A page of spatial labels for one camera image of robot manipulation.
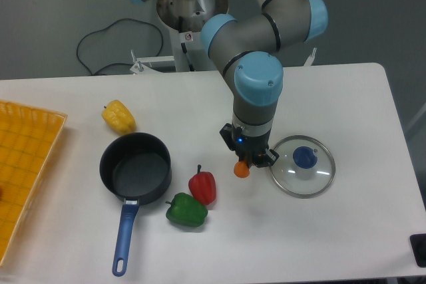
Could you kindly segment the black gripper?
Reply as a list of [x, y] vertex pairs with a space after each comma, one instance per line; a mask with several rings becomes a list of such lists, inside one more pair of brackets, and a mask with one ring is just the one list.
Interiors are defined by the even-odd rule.
[[227, 147], [236, 153], [238, 161], [247, 168], [273, 166], [279, 158], [279, 154], [269, 148], [270, 130], [261, 135], [249, 136], [241, 128], [226, 123], [220, 130], [220, 135]]

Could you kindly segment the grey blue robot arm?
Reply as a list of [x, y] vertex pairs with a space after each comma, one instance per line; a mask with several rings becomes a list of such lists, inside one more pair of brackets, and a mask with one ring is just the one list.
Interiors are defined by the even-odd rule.
[[278, 159], [268, 144], [284, 77], [275, 53], [322, 34], [328, 13], [322, 0], [258, 3], [260, 14], [242, 22], [228, 13], [228, 0], [156, 0], [156, 10], [172, 33], [178, 69], [218, 69], [234, 96], [221, 136], [240, 161], [262, 168]]

